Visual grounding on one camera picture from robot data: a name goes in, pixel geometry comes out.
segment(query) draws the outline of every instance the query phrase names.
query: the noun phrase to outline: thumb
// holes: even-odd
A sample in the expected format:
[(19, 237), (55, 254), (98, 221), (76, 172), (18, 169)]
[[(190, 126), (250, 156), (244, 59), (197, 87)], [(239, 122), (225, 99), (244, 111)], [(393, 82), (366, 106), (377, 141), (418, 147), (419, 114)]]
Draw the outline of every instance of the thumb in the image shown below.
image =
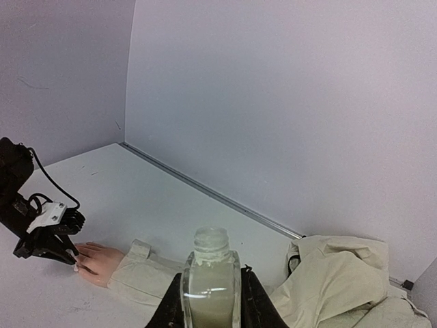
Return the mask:
[(89, 272), (83, 266), (78, 266), (78, 268), (79, 268), (78, 274), (83, 279), (87, 280), (88, 282), (91, 282), (93, 285), (97, 285), (100, 287), (107, 287), (102, 283), (99, 275), (96, 275), (95, 273)]

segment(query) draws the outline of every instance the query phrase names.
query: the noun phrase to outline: robotic arm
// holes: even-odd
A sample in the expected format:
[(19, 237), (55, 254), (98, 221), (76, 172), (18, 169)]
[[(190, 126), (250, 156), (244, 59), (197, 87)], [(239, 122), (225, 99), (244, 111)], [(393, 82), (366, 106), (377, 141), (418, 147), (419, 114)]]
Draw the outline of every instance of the robotic arm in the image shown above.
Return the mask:
[[(34, 193), (28, 200), (18, 193), (33, 173), (33, 158), (42, 173), (75, 202), (76, 207), (67, 208), (41, 193)], [(0, 139), (0, 222), (20, 239), (14, 250), (15, 256), (38, 256), (66, 264), (76, 263), (71, 253), (77, 256), (79, 252), (68, 235), (79, 232), (85, 223), (84, 216), (78, 212), (79, 207), (79, 202), (47, 174), (32, 148), (14, 145), (8, 138)]]

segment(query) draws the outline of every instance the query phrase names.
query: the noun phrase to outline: white wall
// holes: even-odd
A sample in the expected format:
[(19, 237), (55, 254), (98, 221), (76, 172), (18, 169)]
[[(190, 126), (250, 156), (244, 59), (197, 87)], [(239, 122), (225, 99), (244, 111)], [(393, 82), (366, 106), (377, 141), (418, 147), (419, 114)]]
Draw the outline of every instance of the white wall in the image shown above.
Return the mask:
[(126, 141), (296, 231), (387, 241), (414, 281), (437, 255), (435, 1), (255, 2), (137, 1)]
[(134, 5), (0, 1), (0, 137), (44, 163), (123, 141)]
[(429, 315), (432, 326), (437, 327), (437, 259), (414, 284), (412, 300)]

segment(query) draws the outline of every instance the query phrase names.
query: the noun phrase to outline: clothing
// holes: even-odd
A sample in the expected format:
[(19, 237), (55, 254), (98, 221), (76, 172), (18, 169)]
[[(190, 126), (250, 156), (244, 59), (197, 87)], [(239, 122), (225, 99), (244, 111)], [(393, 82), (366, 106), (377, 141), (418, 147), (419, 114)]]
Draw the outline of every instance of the clothing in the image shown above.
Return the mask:
[[(355, 237), (312, 236), (292, 241), (293, 273), (270, 296), (293, 328), (431, 328), (411, 302), (387, 297), (388, 247)], [(135, 240), (108, 287), (137, 303), (157, 306), (182, 264), (156, 256)]]

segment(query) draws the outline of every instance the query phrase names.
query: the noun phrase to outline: white bracket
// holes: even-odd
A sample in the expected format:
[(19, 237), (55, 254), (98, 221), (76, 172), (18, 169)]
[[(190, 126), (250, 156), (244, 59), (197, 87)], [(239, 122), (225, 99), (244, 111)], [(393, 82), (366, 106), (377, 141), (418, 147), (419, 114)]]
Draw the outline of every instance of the white bracket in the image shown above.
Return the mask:
[(27, 233), (30, 234), (38, 227), (55, 226), (59, 224), (66, 209), (67, 206), (64, 203), (45, 203), (42, 205), (41, 214), (38, 215), (27, 228)]

